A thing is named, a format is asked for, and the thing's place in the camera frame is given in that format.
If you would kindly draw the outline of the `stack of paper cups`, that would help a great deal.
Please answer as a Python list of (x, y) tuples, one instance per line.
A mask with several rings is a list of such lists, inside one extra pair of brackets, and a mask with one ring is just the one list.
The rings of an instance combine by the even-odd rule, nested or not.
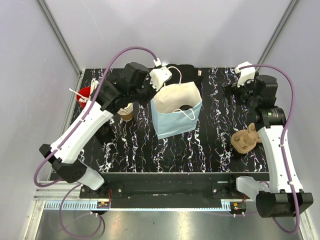
[(133, 118), (133, 103), (129, 103), (126, 107), (121, 108), (117, 113), (123, 121), (131, 121)]

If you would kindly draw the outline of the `blue white paper bag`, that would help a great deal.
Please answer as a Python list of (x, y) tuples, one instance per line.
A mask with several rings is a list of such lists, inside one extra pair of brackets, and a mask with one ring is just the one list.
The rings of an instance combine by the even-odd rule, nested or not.
[[(195, 130), (203, 104), (196, 84), (181, 83), (180, 70), (174, 66), (168, 69), (179, 74), (178, 82), (164, 84), (150, 101), (153, 128), (159, 140)], [(182, 111), (183, 105), (192, 109)]]

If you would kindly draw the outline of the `single black cup lid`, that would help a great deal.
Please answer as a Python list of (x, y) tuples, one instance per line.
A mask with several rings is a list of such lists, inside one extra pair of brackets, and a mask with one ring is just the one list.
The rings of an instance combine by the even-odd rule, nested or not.
[(190, 105), (182, 105), (179, 109), (182, 111), (187, 111), (189, 109), (192, 109), (193, 107)]

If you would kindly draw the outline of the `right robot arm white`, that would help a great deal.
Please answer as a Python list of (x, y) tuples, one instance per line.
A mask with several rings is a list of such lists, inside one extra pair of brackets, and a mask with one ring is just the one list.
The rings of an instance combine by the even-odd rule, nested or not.
[(261, 142), (269, 170), (269, 186), (253, 177), (239, 176), (232, 178), (227, 192), (235, 199), (243, 194), (252, 199), (263, 218), (295, 217), (314, 202), (312, 193), (304, 191), (297, 177), (288, 139), (281, 138), (287, 120), (284, 110), (275, 105), (277, 89), (276, 78), (269, 75), (223, 87), (225, 98), (234, 97), (237, 105), (249, 108), (248, 120), (255, 126), (236, 132), (231, 144), (241, 153), (251, 151), (256, 142)]

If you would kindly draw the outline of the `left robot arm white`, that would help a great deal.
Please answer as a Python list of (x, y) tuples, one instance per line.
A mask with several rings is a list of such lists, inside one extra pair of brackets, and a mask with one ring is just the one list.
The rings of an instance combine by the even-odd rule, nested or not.
[(39, 152), (66, 182), (90, 188), (97, 198), (108, 193), (108, 186), (96, 170), (86, 166), (78, 155), (94, 134), (129, 103), (146, 104), (155, 95), (155, 71), (131, 62), (122, 73), (99, 84), (96, 99), (88, 101), (82, 113), (54, 143), (43, 144)]

